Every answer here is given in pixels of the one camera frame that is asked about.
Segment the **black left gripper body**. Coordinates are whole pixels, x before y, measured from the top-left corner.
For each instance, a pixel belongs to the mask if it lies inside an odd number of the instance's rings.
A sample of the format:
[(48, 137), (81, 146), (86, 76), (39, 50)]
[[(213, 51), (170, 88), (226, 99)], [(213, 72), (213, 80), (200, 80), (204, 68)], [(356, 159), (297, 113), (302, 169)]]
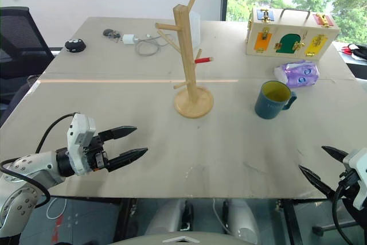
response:
[(104, 142), (108, 140), (105, 134), (98, 134), (92, 137), (88, 146), (83, 147), (83, 154), (86, 159), (88, 171), (97, 171), (100, 169), (109, 169), (109, 160), (104, 150)]

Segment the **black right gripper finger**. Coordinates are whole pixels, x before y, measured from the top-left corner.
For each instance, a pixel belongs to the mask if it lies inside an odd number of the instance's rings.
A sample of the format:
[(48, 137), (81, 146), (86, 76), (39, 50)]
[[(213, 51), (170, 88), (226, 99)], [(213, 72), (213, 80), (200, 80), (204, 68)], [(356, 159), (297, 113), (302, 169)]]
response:
[(346, 162), (344, 161), (344, 159), (348, 156), (348, 153), (337, 149), (335, 147), (332, 146), (321, 146), (321, 148), (327, 153), (329, 154), (331, 157), (333, 157), (335, 160), (337, 160), (338, 162), (342, 163), (342, 164), (346, 164)]
[(317, 188), (322, 194), (324, 194), (327, 199), (331, 200), (334, 197), (335, 191), (332, 190), (331, 187), (326, 185), (324, 182), (322, 182), (317, 174), (302, 165), (298, 165), (298, 168), (309, 181), (309, 183)]

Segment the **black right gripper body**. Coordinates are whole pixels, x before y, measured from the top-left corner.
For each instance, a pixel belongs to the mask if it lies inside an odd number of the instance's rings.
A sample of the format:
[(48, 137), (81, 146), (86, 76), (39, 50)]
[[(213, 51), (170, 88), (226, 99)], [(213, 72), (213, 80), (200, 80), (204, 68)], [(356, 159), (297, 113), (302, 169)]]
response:
[(332, 202), (336, 203), (342, 196), (345, 196), (352, 203), (359, 191), (357, 185), (360, 177), (355, 169), (346, 170), (340, 176), (343, 176), (343, 179), (338, 183)]

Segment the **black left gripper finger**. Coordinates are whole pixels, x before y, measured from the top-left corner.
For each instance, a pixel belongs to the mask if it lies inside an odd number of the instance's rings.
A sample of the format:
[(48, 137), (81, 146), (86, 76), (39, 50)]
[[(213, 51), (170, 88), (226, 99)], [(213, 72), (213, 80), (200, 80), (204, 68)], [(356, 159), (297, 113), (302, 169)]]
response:
[(114, 170), (127, 166), (142, 157), (147, 151), (147, 147), (126, 151), (118, 157), (108, 160), (106, 169), (109, 172), (113, 172)]
[(101, 141), (109, 141), (112, 139), (120, 139), (125, 136), (130, 135), (132, 132), (137, 130), (135, 126), (120, 126), (115, 127), (113, 129), (105, 130), (98, 133), (99, 138)]

